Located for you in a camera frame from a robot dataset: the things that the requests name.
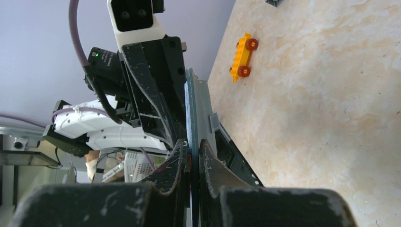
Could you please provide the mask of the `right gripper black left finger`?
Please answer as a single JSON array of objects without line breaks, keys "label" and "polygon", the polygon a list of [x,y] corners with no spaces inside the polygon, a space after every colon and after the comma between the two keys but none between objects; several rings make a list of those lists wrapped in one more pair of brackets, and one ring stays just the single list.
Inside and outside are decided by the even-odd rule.
[{"label": "right gripper black left finger", "polygon": [[187,141],[180,139],[169,158],[141,181],[145,188],[140,209],[142,227],[186,226],[189,200],[187,159]]}]

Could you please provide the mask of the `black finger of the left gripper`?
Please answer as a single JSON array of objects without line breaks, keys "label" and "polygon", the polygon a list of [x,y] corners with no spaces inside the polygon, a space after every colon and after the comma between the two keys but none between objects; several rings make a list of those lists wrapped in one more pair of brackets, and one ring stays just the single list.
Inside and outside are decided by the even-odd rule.
[{"label": "black finger of the left gripper", "polygon": [[150,72],[169,112],[177,139],[185,137],[185,66],[179,37],[165,36],[142,44]]},{"label": "black finger of the left gripper", "polygon": [[177,135],[166,104],[151,75],[144,48],[140,43],[124,45],[121,50],[141,126],[146,135],[174,147]]}]

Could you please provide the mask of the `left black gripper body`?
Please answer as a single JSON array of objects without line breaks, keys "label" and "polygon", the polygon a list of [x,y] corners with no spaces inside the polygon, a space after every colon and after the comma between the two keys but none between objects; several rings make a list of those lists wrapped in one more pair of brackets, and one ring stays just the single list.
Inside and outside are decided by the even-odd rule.
[{"label": "left black gripper body", "polygon": [[116,96],[117,100],[130,99],[117,53],[93,47],[87,60],[106,95]]}]

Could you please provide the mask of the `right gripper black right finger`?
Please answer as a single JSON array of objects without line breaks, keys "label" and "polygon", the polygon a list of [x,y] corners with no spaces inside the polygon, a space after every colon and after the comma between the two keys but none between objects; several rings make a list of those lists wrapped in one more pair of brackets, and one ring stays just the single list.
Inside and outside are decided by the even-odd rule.
[{"label": "right gripper black right finger", "polygon": [[228,204],[231,188],[250,187],[214,154],[207,139],[200,142],[200,218],[203,227],[232,227],[234,216]]}]

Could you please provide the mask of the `blue card holder wallet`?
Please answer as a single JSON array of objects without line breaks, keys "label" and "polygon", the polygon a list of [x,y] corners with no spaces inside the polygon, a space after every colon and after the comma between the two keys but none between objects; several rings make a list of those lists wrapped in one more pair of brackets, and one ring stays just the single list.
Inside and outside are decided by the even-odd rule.
[{"label": "blue card holder wallet", "polygon": [[214,129],[211,127],[218,116],[213,112],[207,81],[199,79],[192,68],[185,71],[186,83],[185,109],[186,131],[189,152],[192,157],[191,170],[191,222],[193,227],[200,226],[200,143],[207,139],[213,151],[216,152],[216,139]]}]

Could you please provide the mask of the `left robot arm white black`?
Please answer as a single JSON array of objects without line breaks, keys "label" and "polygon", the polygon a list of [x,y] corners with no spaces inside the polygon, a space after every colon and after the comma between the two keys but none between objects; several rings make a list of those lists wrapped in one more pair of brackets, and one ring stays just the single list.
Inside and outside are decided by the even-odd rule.
[{"label": "left robot arm white black", "polygon": [[185,67],[177,36],[128,44],[122,52],[93,47],[88,62],[116,123],[99,100],[56,104],[43,139],[74,156],[105,148],[171,150],[186,137]]}]

